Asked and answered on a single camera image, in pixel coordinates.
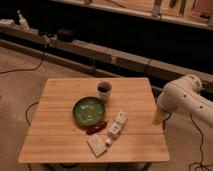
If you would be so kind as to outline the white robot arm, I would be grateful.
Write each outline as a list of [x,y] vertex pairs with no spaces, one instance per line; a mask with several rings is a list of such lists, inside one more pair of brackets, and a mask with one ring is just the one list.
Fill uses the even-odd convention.
[[153,124],[159,125],[166,114],[181,107],[213,128],[213,101],[200,95],[202,89],[202,81],[196,75],[188,74],[168,82],[157,98]]

